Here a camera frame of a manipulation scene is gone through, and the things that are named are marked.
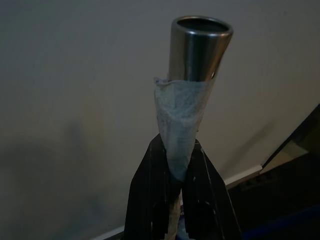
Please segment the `baseboard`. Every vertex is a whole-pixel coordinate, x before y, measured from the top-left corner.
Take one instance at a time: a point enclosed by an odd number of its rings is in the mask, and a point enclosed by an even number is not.
[[[261,170],[262,170],[262,166],[256,165],[252,168],[249,168],[248,170],[245,170],[245,171],[240,172],[232,177],[227,178],[226,180],[224,180],[224,184],[227,189],[230,189],[230,188],[236,186],[237,184],[239,184],[239,183],[241,183],[251,177],[254,177],[255,175],[259,175]]]
[[[121,226],[114,230],[108,231],[100,236],[91,238],[91,240],[117,240],[120,239],[124,230],[125,226]]]
[[[249,168],[248,170],[240,172],[232,177],[227,178],[226,180],[224,180],[226,188],[230,189],[238,183],[244,181],[246,178],[252,177],[253,175],[258,175],[261,170],[261,165],[257,165],[252,168]],[[121,234],[123,233],[124,229],[125,226],[121,226],[112,231],[106,232],[105,234],[92,238],[91,240],[117,240],[121,237]]]

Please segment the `fabric wrap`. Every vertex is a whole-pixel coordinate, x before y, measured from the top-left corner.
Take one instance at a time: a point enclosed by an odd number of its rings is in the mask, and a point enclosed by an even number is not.
[[[155,78],[156,118],[170,172],[183,182],[214,79],[185,81]]]

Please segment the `pipe opening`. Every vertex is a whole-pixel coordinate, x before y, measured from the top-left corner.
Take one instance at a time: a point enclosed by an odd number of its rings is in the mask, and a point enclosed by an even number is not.
[[[190,30],[210,33],[223,33],[229,30],[229,28],[222,23],[205,18],[186,18],[179,20],[177,24]]]

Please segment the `metal tube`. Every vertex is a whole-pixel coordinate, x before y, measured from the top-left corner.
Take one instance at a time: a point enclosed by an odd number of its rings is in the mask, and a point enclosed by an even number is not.
[[[233,34],[232,27],[205,16],[183,16],[171,25],[168,80],[209,81]]]

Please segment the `white wall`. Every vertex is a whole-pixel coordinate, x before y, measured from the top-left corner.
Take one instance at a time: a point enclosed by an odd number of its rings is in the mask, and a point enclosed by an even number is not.
[[[0,238],[87,239],[124,224],[157,134],[153,77],[183,15],[234,28],[198,139],[227,179],[320,102],[317,0],[1,1]]]

